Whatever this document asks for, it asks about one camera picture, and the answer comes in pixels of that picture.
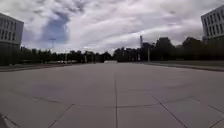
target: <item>window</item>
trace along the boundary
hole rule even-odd
[[[224,12],[223,12],[223,10],[221,10],[221,16],[222,16],[222,19],[224,19]]]
[[[16,30],[16,23],[14,24],[14,30]]]
[[[5,40],[7,40],[8,32],[5,31]]]
[[[6,27],[7,29],[9,28],[9,20],[7,20],[7,27]]]
[[[209,36],[208,27],[206,27],[206,34],[207,34],[207,36]]]
[[[205,26],[207,26],[207,21],[206,21],[206,19],[204,19],[204,23],[205,23]]]
[[[10,30],[12,30],[13,28],[13,22],[11,22],[11,25],[10,25]]]
[[[2,30],[2,37],[1,37],[2,40],[4,39],[4,33],[5,33],[4,30]]]
[[[213,35],[212,27],[209,27],[209,32],[210,32],[210,35],[212,36]]]
[[[218,20],[221,21],[221,16],[220,16],[219,12],[217,13],[217,17],[218,17]]]
[[[222,26],[222,24],[220,24],[220,31],[221,31],[221,33],[223,33],[223,26]]]
[[[219,26],[216,25],[216,31],[217,31],[217,34],[219,34]]]
[[[216,23],[217,22],[217,18],[216,18],[216,14],[215,13],[213,14],[213,17],[214,17],[214,21]]]
[[[210,15],[210,20],[211,20],[211,23],[213,24],[214,22],[213,22],[213,19],[212,19],[212,15]]]
[[[13,34],[12,34],[12,40],[15,40],[15,36],[16,36],[16,34],[13,33]]]
[[[212,26],[213,35],[215,35],[215,26]]]
[[[11,40],[11,32],[9,32],[9,38],[8,38],[8,40]]]
[[[2,18],[0,18],[0,28],[2,27]]]
[[[6,22],[6,19],[4,19],[4,28],[7,27],[7,22]]]
[[[207,21],[208,21],[208,25],[210,25],[210,19],[209,19],[209,17],[207,17]]]

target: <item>sky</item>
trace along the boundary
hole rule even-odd
[[[22,46],[113,51],[169,37],[201,39],[201,15],[223,0],[0,0],[0,13],[24,22]]]

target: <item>building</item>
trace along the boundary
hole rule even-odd
[[[205,42],[224,42],[224,5],[201,16]]]
[[[0,13],[0,65],[15,64],[24,23]]]

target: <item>paving tile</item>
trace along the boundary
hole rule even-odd
[[[224,120],[220,121],[219,123],[217,123],[212,128],[224,128]]]
[[[48,128],[69,105],[0,93],[0,112],[21,128]]]
[[[116,109],[72,106],[53,128],[116,128]]]
[[[117,95],[118,107],[158,104],[150,93],[145,91],[119,92]]]
[[[198,95],[193,98],[224,112],[223,89],[224,88],[219,88],[219,90],[217,89],[214,92]]]
[[[224,114],[193,99],[166,103],[164,106],[189,128],[209,128]]]
[[[161,105],[119,108],[119,128],[183,128]]]

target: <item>pavement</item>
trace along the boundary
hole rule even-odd
[[[156,66],[167,66],[167,67],[177,67],[177,68],[190,68],[190,69],[197,69],[197,70],[208,70],[208,71],[217,71],[217,72],[224,72],[224,67],[222,66],[207,66],[207,65],[188,65],[186,64],[175,64],[175,63],[163,63],[163,62],[144,62],[141,64],[148,64],[148,65],[156,65]]]
[[[13,71],[21,71],[21,70],[54,68],[54,67],[64,67],[64,66],[72,66],[72,65],[74,64],[34,64],[34,65],[0,66],[0,72],[13,72]]]
[[[0,72],[0,113],[20,128],[224,128],[223,78],[129,63]]]

